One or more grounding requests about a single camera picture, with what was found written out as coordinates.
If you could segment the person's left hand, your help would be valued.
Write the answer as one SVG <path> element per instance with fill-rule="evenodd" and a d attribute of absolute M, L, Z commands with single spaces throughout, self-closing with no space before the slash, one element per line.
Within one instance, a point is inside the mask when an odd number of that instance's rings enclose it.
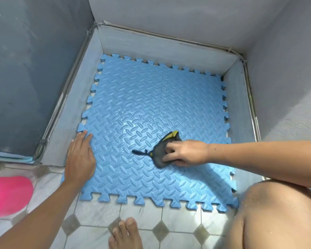
<path fill-rule="evenodd" d="M 96 159 L 92 148 L 88 152 L 67 152 L 64 184 L 80 191 L 95 173 Z"/>

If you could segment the person's right hand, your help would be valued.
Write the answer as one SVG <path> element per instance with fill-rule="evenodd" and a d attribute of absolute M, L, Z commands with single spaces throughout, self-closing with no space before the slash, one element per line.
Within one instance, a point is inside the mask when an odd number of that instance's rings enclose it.
<path fill-rule="evenodd" d="M 167 144 L 166 153 L 174 157 L 184 157 L 187 166 L 181 167 L 190 167 L 210 162 L 211 149 L 212 144 L 207 144 L 202 141 L 174 141 Z"/>

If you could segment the dark grey yellow-trimmed cleaning cloth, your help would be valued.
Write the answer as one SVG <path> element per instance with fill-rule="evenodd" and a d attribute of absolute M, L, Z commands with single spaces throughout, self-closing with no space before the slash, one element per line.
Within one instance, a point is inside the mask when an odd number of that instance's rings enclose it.
<path fill-rule="evenodd" d="M 179 136 L 179 131 L 175 130 L 172 132 L 169 132 L 166 134 L 154 147 L 151 151 L 148 151 L 145 149 L 144 152 L 138 151 L 138 150 L 132 150 L 132 153 L 134 155 L 139 155 L 139 156 L 148 156 L 152 159 L 153 164 L 155 167 L 161 169 L 165 168 L 166 166 L 162 162 L 162 158 L 167 155 L 166 153 L 166 146 L 170 142 L 174 141 L 182 141 L 180 136 Z"/>

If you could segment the blue foam puzzle mat tile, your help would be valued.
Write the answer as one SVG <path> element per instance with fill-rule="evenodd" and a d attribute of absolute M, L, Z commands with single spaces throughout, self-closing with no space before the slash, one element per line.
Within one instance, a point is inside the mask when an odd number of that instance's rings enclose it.
<path fill-rule="evenodd" d="M 117 195 L 118 203 L 127 203 L 134 196 L 136 205 L 144 205 L 151 198 L 157 206 L 164 206 L 155 186 L 157 169 L 148 156 L 137 156 L 132 150 L 144 152 L 162 138 L 163 126 L 158 115 L 141 112 L 83 113 L 85 118 L 77 132 L 93 134 L 91 147 L 96 159 L 93 177 L 87 181 L 79 199 L 91 201 L 99 193 L 98 201 L 109 202 Z"/>
<path fill-rule="evenodd" d="M 170 131 L 179 131 L 182 140 L 198 140 L 206 143 L 230 144 L 225 127 L 187 126 L 186 124 L 173 126 L 160 124 L 150 128 L 150 134 L 155 144 Z M 153 178 L 148 187 L 148 197 L 158 206 L 164 206 L 164 200 L 170 200 L 170 206 L 181 208 L 181 201 L 186 202 L 186 208 L 196 209 L 197 203 L 203 210 L 213 210 L 213 204 L 220 212 L 227 212 L 228 207 L 237 209 L 238 199 L 233 195 L 236 182 L 230 177 L 235 174 L 232 167 L 202 162 L 200 166 L 178 167 L 169 165 L 162 169 L 153 169 Z"/>
<path fill-rule="evenodd" d="M 132 60 L 129 56 L 103 54 L 87 99 L 90 105 L 82 118 L 106 111 L 156 115 L 164 105 L 166 78 L 169 74 L 164 65 Z"/>
<path fill-rule="evenodd" d="M 229 130 L 222 75 L 175 66 L 164 71 L 163 81 L 159 113 L 164 122 L 224 133 Z"/>

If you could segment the person's right forearm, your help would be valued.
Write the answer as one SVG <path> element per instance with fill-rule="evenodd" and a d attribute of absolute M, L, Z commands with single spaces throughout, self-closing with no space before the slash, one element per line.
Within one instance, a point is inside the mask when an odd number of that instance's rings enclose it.
<path fill-rule="evenodd" d="M 311 141 L 208 144 L 208 160 L 311 188 Z"/>

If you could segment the person's left forearm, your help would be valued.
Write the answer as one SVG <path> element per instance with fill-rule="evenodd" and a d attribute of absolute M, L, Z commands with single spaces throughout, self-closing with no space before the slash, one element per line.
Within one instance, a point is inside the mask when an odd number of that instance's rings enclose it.
<path fill-rule="evenodd" d="M 0 249 L 49 249 L 84 184 L 66 178 L 50 197 L 0 237 Z"/>

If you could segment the light blue foam sheets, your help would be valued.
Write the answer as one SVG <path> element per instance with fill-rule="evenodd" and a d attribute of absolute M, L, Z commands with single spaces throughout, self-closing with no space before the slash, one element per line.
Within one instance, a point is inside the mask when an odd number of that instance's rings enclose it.
<path fill-rule="evenodd" d="M 32 156 L 23 156 L 23 155 L 0 152 L 0 162 L 33 164 L 34 159 Z"/>

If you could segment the person's left foot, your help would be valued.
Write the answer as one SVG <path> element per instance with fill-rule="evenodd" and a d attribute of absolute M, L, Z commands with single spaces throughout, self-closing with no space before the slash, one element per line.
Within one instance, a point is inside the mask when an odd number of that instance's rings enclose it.
<path fill-rule="evenodd" d="M 121 220 L 112 230 L 108 240 L 109 249 L 143 249 L 137 222 L 133 217 Z"/>

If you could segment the pink plastic bucket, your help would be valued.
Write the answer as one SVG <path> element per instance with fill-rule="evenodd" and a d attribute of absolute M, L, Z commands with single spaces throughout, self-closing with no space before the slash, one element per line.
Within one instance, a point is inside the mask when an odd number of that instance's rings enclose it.
<path fill-rule="evenodd" d="M 17 213 L 32 198 L 32 181 L 23 176 L 0 177 L 0 218 Z"/>

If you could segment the person's right leg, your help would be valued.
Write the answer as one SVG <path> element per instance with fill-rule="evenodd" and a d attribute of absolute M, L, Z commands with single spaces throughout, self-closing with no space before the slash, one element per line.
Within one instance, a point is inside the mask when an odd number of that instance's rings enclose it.
<path fill-rule="evenodd" d="M 249 187 L 224 249 L 311 249 L 311 189 L 276 180 Z"/>

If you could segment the white wall conduit pipe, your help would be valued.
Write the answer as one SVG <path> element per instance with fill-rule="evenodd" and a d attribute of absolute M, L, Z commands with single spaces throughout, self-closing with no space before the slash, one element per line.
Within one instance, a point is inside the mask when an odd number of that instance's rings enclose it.
<path fill-rule="evenodd" d="M 255 141 L 260 142 L 261 136 L 260 136 L 260 130 L 259 130 L 259 125 L 258 125 L 258 119 L 256 116 L 255 107 L 254 107 L 252 90 L 250 86 L 248 65 L 247 65 L 247 60 L 244 58 L 242 59 L 242 65 L 243 65 L 243 70 L 244 70 L 245 87 L 246 87 L 246 92 L 247 92 L 247 97 L 248 97 L 249 111 L 250 111 L 250 117 L 252 120 L 252 127 L 253 127 L 254 136 L 255 136 Z"/>

